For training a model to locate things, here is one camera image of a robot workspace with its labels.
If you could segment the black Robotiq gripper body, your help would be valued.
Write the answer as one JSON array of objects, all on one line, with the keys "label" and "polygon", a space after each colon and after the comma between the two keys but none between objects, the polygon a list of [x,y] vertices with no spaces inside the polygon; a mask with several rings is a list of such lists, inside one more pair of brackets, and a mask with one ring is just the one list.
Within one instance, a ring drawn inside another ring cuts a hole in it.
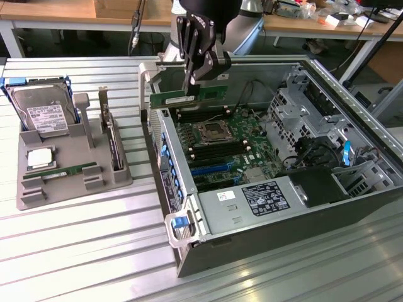
[{"label": "black Robotiq gripper body", "polygon": [[216,38],[215,23],[212,20],[195,13],[187,12],[184,27],[184,53],[186,55],[190,54],[191,42],[195,37],[195,31],[198,32],[198,35],[194,53],[204,55],[212,49]]}]

